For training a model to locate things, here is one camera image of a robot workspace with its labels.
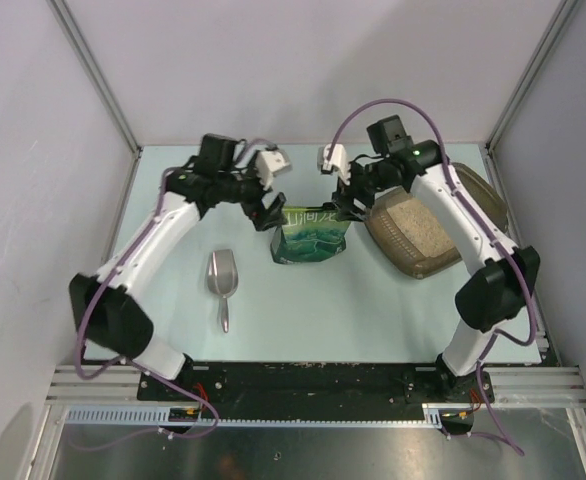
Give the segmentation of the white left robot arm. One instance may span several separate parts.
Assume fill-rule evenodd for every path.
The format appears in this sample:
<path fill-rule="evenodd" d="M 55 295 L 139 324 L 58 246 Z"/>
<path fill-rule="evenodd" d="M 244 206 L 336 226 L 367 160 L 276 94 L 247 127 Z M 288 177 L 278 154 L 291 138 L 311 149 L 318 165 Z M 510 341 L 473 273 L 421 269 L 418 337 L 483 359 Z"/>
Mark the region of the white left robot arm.
<path fill-rule="evenodd" d="M 69 283 L 77 375 L 94 377 L 82 368 L 85 344 L 92 341 L 115 352 L 108 366 L 128 361 L 159 376 L 170 398 L 187 397 L 194 387 L 193 374 L 183 368 L 187 356 L 161 338 L 138 299 L 178 242 L 217 205 L 240 205 L 258 231 L 281 225 L 285 195 L 270 205 L 263 198 L 290 168 L 285 152 L 270 141 L 206 134 L 184 165 L 165 169 L 154 209 L 135 236 L 95 274 L 78 273 Z"/>

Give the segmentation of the metal scoop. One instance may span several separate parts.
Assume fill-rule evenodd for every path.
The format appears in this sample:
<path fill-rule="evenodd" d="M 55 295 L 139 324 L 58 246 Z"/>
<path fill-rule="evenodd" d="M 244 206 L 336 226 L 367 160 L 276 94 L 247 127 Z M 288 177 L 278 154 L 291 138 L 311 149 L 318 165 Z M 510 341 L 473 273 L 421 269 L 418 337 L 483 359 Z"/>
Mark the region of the metal scoop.
<path fill-rule="evenodd" d="M 235 256 L 231 249 L 213 251 L 210 255 L 207 277 L 209 291 L 219 300 L 219 321 L 224 333 L 230 329 L 228 299 L 236 292 L 239 275 Z"/>

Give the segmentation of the green litter bag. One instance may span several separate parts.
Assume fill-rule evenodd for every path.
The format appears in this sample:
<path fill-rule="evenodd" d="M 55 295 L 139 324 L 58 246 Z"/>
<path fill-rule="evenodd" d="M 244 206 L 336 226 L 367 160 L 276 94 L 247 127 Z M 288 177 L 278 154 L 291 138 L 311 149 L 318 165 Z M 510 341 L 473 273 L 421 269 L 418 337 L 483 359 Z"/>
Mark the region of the green litter bag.
<path fill-rule="evenodd" d="M 270 244 L 276 264 L 318 263 L 346 249 L 350 221 L 337 219 L 332 205 L 321 207 L 288 206 L 285 223 L 278 226 Z"/>

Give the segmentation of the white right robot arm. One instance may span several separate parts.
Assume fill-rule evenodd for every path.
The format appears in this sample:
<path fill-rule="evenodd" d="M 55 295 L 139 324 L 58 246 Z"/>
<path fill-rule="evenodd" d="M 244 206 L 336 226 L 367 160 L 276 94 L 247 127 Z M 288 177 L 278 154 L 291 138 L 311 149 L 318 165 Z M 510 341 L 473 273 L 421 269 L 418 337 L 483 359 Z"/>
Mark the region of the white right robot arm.
<path fill-rule="evenodd" d="M 438 356 L 436 393 L 457 401 L 470 389 L 498 337 L 531 345 L 537 333 L 532 294 L 540 267 L 534 247 L 520 247 L 501 232 L 468 193 L 439 137 L 416 143 L 398 116 L 368 128 L 378 158 L 366 166 L 337 142 L 318 156 L 322 170 L 337 171 L 333 201 L 350 220 L 361 220 L 375 196 L 403 187 L 437 219 L 460 254 L 469 278 L 454 302 L 459 323 Z"/>

